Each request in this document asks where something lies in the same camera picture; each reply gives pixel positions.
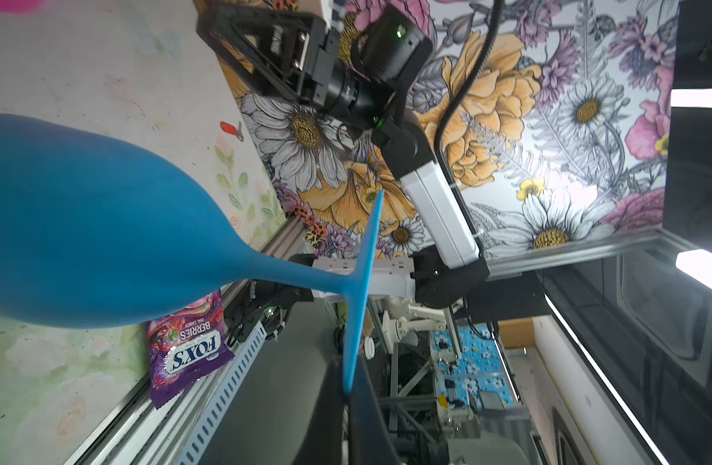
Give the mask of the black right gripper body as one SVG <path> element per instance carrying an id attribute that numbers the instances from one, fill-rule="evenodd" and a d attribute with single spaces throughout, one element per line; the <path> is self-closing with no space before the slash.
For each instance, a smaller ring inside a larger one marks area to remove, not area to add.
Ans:
<path id="1" fill-rule="evenodd" d="M 338 34 L 318 17 L 274 17 L 258 46 L 265 83 L 258 91 L 316 110 L 343 110 L 356 101 L 356 77 L 338 58 Z"/>

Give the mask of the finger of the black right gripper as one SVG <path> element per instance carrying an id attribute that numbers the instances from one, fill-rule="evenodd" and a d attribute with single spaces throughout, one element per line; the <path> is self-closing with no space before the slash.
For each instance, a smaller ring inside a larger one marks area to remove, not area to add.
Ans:
<path id="1" fill-rule="evenodd" d="M 315 30 L 312 13 L 250 5 L 207 5 L 198 13 L 196 33 L 261 96 L 298 96 L 305 82 L 304 57 Z"/>

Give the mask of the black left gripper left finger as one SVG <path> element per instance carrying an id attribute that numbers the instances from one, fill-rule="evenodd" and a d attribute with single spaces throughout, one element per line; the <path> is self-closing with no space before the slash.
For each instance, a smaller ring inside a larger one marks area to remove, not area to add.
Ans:
<path id="1" fill-rule="evenodd" d="M 339 464 L 342 360 L 317 373 L 245 381 L 204 451 L 203 464 Z"/>

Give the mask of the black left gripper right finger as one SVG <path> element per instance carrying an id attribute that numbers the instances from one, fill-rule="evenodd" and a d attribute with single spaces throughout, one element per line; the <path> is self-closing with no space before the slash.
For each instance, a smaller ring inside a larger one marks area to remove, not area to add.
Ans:
<path id="1" fill-rule="evenodd" d="M 356 465 L 399 465 L 380 405 L 364 362 L 358 362 L 347 398 L 348 463 Z"/>

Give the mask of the blue front wine glass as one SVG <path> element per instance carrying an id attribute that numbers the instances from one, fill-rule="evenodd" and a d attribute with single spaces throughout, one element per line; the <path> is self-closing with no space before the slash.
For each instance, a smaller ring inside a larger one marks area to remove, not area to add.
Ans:
<path id="1" fill-rule="evenodd" d="M 141 324 L 221 286 L 265 280 L 343 296 L 342 389 L 353 388 L 382 206 L 354 270 L 265 256 L 162 157 L 119 139 L 0 114 L 0 315 L 49 327 Z"/>

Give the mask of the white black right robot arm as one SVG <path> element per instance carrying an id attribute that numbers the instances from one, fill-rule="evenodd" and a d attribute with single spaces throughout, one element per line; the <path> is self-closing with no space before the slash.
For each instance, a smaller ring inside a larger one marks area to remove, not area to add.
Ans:
<path id="1" fill-rule="evenodd" d="M 406 107 L 432 51 L 431 40 L 406 14 L 385 8 L 355 43 L 352 67 L 338 57 L 337 29 L 312 13 L 210 1 L 196 31 L 253 94 L 331 116 L 352 135 L 370 134 L 433 238 L 418 256 L 416 302 L 450 308 L 488 277 L 439 141 L 427 138 Z"/>

